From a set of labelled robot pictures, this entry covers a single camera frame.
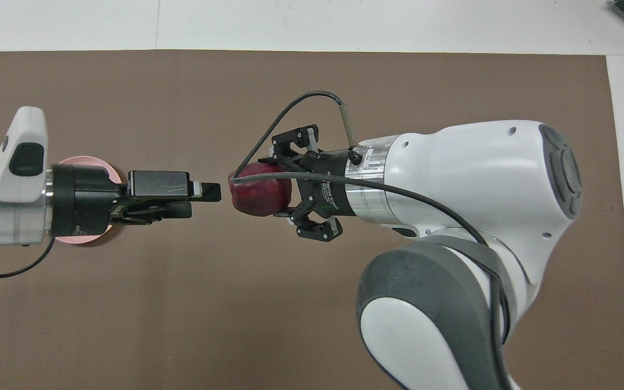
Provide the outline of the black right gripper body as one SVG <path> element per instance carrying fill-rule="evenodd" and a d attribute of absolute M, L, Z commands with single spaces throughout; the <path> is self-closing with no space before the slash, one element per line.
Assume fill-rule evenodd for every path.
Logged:
<path fill-rule="evenodd" d="M 339 149 L 335 151 L 307 151 L 307 153 L 290 152 L 293 164 L 310 173 L 327 174 L 345 177 L 349 161 L 360 158 L 354 151 Z M 312 197 L 314 205 L 309 209 L 320 217 L 356 216 L 347 198 L 345 184 L 328 181 L 310 181 L 297 179 L 301 202 L 308 202 Z"/>

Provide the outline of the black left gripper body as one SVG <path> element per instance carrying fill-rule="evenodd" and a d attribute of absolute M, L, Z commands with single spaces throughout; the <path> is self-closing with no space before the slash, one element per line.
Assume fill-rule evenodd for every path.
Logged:
<path fill-rule="evenodd" d="M 106 232 L 123 185 L 112 181 L 102 166 L 57 164 L 52 165 L 52 174 L 50 234 L 71 237 Z"/>

